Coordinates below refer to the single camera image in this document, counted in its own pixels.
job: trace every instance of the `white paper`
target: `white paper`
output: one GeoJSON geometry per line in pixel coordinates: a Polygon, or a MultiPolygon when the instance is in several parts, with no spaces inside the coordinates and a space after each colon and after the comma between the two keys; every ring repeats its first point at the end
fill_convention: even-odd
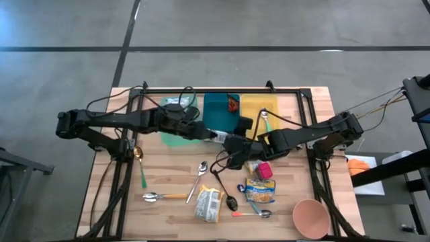
{"type": "MultiPolygon", "coordinates": [[[[375,157],[363,157],[363,156],[357,156],[357,155],[346,155],[348,159],[357,159],[360,161],[366,162],[370,169],[377,167],[375,157]]],[[[367,184],[364,186],[359,186],[354,188],[355,194],[359,195],[379,195],[384,196],[384,187],[382,186],[381,181],[376,181],[372,184],[367,184]]]]}

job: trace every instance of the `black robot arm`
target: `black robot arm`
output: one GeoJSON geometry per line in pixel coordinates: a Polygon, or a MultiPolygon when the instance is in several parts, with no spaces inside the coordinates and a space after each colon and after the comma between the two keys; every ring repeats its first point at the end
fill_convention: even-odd
{"type": "Polygon", "coordinates": [[[289,128],[272,130],[260,134],[256,141],[243,136],[228,135],[224,148],[229,154],[237,153],[229,161],[228,168],[241,169],[248,159],[271,161],[288,155],[298,145],[312,140],[317,140],[312,146],[315,158],[328,159],[337,145],[349,146],[354,140],[359,139],[361,134],[363,129],[357,118],[349,112],[343,112],[327,121],[297,130],[289,128]]]}
{"type": "Polygon", "coordinates": [[[141,134],[166,132],[186,139],[206,139],[216,137],[216,133],[205,128],[202,121],[194,121],[197,108],[186,111],[179,104],[130,112],[129,114],[89,112],[71,110],[58,114],[56,135],[65,138],[86,140],[89,147],[97,150],[105,148],[114,158],[129,157],[130,147],[126,140],[112,139],[90,127],[127,128],[141,134]]]}

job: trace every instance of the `yellow cutting board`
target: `yellow cutting board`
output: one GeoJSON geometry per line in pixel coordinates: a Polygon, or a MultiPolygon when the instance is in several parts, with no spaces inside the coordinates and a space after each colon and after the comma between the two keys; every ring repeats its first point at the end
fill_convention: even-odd
{"type": "MultiPolygon", "coordinates": [[[[266,108],[266,110],[279,115],[277,110],[277,96],[274,94],[243,94],[241,96],[241,116],[252,118],[254,121],[253,128],[247,130],[247,138],[253,138],[258,113],[262,108],[266,108]]],[[[267,121],[272,130],[279,128],[279,119],[275,116],[267,114],[267,121]]],[[[265,121],[263,118],[260,118],[257,136],[266,132],[265,121]]]]}

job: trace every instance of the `chip bag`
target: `chip bag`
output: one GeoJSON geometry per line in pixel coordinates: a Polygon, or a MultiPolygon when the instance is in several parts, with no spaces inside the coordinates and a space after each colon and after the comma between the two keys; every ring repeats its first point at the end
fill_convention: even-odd
{"type": "Polygon", "coordinates": [[[260,163],[262,163],[262,161],[260,160],[245,161],[245,167],[250,174],[253,174],[253,172],[256,170],[256,168],[258,168],[258,165],[260,165],[260,163]]]}
{"type": "Polygon", "coordinates": [[[195,210],[196,218],[201,218],[208,223],[217,223],[220,217],[221,201],[224,192],[216,189],[208,189],[202,185],[197,197],[195,210]]]}
{"type": "Polygon", "coordinates": [[[258,180],[247,178],[245,182],[245,196],[247,201],[254,201],[259,203],[275,202],[276,183],[274,180],[258,180]]]}

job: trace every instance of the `black handle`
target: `black handle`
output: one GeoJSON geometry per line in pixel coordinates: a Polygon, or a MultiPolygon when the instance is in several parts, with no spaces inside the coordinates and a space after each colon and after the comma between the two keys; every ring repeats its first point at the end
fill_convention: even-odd
{"type": "Polygon", "coordinates": [[[423,77],[421,79],[419,77],[416,77],[416,78],[417,78],[417,83],[420,87],[425,89],[430,88],[430,74],[428,74],[426,77],[423,77]]]}

